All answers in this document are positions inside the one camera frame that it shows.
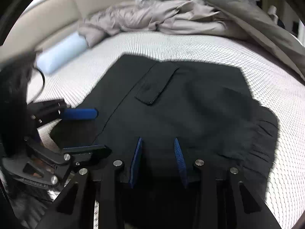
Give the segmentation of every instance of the metal bolt head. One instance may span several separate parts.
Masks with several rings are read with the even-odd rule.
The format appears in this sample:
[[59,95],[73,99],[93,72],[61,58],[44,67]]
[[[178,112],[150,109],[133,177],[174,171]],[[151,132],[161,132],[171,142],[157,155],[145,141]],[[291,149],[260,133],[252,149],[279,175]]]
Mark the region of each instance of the metal bolt head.
[[197,166],[202,166],[202,165],[204,165],[204,161],[201,160],[201,159],[197,159],[197,160],[195,161],[195,164],[196,164]]
[[118,166],[121,166],[122,163],[123,163],[123,162],[122,162],[121,160],[115,160],[115,161],[113,162],[113,165],[118,167]]
[[70,158],[71,158],[71,156],[70,156],[70,154],[66,153],[66,154],[63,156],[63,158],[64,158],[64,160],[69,161]]
[[232,174],[237,174],[237,173],[238,173],[238,169],[235,168],[235,167],[232,167],[232,168],[230,168],[230,172],[231,172]]
[[52,183],[53,185],[55,185],[55,184],[58,183],[58,178],[57,178],[57,176],[52,176],[52,177],[51,177],[51,183]]
[[87,174],[88,170],[86,168],[82,168],[79,170],[78,173],[80,173],[81,175]]

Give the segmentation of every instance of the wire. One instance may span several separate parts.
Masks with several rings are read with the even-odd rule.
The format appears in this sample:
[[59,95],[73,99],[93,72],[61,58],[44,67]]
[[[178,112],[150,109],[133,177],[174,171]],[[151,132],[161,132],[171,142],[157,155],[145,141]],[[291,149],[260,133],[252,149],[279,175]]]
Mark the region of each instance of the wire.
[[43,91],[43,89],[44,89],[44,87],[45,87],[45,75],[44,75],[44,74],[42,73],[42,71],[39,70],[38,68],[33,67],[33,69],[37,70],[37,71],[41,74],[41,77],[42,77],[42,88],[41,88],[41,90],[34,96],[34,98],[31,100],[30,103],[33,103],[33,102],[41,95],[41,93],[42,93],[42,91]]

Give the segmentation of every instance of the white mattress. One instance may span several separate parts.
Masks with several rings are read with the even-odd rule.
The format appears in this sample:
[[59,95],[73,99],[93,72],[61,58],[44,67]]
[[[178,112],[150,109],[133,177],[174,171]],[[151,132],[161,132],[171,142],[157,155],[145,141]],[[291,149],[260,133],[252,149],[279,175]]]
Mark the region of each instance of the white mattress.
[[[292,228],[305,210],[305,86],[278,67],[269,53],[245,42],[216,36],[133,32],[104,40],[55,74],[46,76],[46,86],[38,100],[64,98],[68,104],[77,106],[123,53],[159,60],[212,62],[242,70],[253,98],[274,111],[279,119],[279,139],[268,178],[266,204],[282,229]],[[29,100],[41,83],[39,75],[33,78]],[[48,133],[55,123],[39,130],[45,145],[52,149],[56,145]]]

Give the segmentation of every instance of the wrinkled fabric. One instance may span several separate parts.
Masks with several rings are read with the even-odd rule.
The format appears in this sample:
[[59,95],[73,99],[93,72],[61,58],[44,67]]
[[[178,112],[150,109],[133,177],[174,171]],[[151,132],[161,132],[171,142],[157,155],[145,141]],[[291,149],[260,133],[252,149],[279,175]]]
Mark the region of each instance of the wrinkled fabric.
[[89,47],[122,31],[210,34],[242,40],[248,37],[240,26],[202,0],[123,2],[85,19],[78,29]]
[[305,80],[305,47],[287,30],[276,25],[249,0],[204,0],[243,28],[257,43]]
[[248,0],[121,3],[84,20],[78,32],[86,37],[89,47],[93,47],[107,35],[138,30],[209,34],[258,43],[283,62],[290,74],[296,74],[302,83],[305,81],[305,47]]

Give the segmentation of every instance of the black clothing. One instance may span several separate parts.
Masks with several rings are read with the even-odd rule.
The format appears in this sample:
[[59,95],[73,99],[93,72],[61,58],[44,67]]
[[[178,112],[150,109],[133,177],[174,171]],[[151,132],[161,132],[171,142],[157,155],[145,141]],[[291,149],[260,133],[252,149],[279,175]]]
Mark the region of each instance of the black clothing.
[[[124,55],[78,107],[94,107],[99,115],[93,121],[59,122],[51,137],[61,148],[105,144],[120,153],[136,142],[135,136],[143,139],[138,191],[135,187],[124,196],[134,206],[146,204],[157,213],[160,187],[154,187],[158,182],[164,183],[162,191],[171,193],[164,197],[172,202],[177,198],[172,192],[182,192],[173,149],[177,137],[190,156],[218,167],[218,178],[236,166],[264,197],[277,141],[277,118],[252,99],[238,68]],[[190,174],[190,183],[198,180],[195,171]],[[171,181],[181,186],[170,188]],[[145,185],[147,192],[139,188]],[[181,199],[190,195],[184,193]],[[196,198],[186,200],[191,205]],[[180,209],[172,212],[173,218],[182,213]]]

